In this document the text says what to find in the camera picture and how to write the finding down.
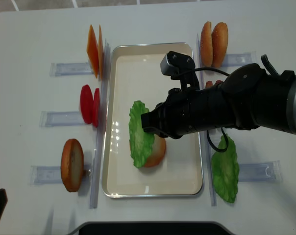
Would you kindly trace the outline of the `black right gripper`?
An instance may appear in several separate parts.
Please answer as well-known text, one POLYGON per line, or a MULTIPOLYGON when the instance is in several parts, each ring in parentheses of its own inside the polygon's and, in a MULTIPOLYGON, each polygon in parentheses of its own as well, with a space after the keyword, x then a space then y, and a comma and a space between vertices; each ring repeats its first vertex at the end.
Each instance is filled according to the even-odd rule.
POLYGON ((170 89, 168 97, 155 110, 141 114, 143 131, 163 138, 234 126, 234 112, 220 85, 203 90, 170 89))

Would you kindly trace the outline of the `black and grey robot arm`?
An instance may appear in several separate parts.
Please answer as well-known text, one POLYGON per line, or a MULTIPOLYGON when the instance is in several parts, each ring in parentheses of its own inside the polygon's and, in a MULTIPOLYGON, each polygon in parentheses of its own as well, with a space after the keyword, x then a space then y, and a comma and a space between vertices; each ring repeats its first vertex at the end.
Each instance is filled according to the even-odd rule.
POLYGON ((129 145, 134 165, 148 162, 152 146, 167 137, 214 128, 252 130, 260 126, 296 134, 296 75, 278 74, 271 65, 243 66, 225 81, 200 90, 195 70, 173 74, 181 89, 169 91, 165 102, 153 111, 136 101, 130 111, 129 145))

